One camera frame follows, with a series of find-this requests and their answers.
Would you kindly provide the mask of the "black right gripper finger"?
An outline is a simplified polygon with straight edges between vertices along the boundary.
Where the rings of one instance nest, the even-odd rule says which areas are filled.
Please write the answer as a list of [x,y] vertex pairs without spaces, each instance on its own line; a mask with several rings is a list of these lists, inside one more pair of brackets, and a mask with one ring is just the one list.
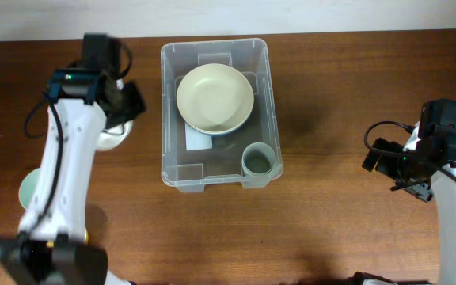
[[408,183],[396,182],[395,185],[390,188],[390,190],[392,192],[404,190],[408,194],[421,201],[432,201],[434,198],[434,194],[431,190],[431,185],[427,180],[411,181]]
[[[383,138],[378,138],[374,141],[373,147],[380,150],[387,150],[391,152],[401,153],[404,147],[397,142],[389,142]],[[399,159],[389,156],[383,156],[370,150],[362,167],[371,172],[376,170],[382,174],[398,174]]]

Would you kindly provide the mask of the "white small bowl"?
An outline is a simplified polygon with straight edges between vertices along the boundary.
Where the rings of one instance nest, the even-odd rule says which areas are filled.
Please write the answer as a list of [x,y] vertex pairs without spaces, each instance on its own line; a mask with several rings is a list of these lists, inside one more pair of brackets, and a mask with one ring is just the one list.
[[117,90],[124,97],[123,106],[120,109],[114,109],[108,102],[99,101],[99,105],[106,115],[106,125],[100,133],[97,140],[96,151],[108,151],[119,146],[128,136],[132,128],[132,119],[129,119],[131,102],[124,93],[124,81],[116,81]]

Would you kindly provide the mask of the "beige large bowl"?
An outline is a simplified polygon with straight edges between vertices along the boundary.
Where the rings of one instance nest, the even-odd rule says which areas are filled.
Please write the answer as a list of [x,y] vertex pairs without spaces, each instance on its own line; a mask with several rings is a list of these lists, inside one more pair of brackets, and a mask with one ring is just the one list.
[[193,129],[224,135],[241,127],[255,102],[249,80],[235,68],[209,63],[189,71],[177,88],[177,108]]

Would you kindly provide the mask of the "blue large bowl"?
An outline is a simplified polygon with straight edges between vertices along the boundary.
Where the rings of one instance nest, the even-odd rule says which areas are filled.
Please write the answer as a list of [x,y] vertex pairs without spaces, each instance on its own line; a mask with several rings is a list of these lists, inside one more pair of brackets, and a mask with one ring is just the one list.
[[223,136],[234,133],[236,131],[240,131],[249,121],[251,120],[251,116],[248,116],[242,123],[238,124],[237,126],[230,128],[225,131],[201,131],[201,133],[210,136]]

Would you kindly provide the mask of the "green small bowl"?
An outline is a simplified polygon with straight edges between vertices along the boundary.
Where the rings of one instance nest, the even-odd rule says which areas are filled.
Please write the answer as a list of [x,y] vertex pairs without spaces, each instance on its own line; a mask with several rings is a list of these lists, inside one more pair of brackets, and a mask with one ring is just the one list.
[[37,181],[40,176],[40,168],[31,171],[21,182],[18,192],[18,199],[21,206],[27,210],[34,195]]

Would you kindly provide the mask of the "grey plastic cup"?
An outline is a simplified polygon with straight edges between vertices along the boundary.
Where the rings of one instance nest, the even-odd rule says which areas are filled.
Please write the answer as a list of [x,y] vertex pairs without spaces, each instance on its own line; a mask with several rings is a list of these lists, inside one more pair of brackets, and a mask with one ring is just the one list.
[[246,176],[268,175],[274,169],[275,164],[275,151],[266,143],[252,143],[243,151],[241,168]]

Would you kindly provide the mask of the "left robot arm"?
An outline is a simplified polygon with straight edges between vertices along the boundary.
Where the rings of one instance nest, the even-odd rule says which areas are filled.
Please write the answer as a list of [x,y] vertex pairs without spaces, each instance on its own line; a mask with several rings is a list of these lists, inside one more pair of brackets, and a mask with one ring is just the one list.
[[43,89],[48,127],[40,175],[17,234],[0,237],[0,265],[16,284],[124,284],[87,241],[86,197],[98,140],[146,107],[134,82],[105,70],[57,70]]

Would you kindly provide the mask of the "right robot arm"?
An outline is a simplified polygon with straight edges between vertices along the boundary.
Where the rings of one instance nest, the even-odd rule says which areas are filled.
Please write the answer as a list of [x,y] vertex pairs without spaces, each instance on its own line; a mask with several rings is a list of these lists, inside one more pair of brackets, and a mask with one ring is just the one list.
[[404,146],[383,138],[369,144],[363,168],[376,170],[424,202],[435,201],[439,222],[439,284],[456,284],[456,135],[410,138]]

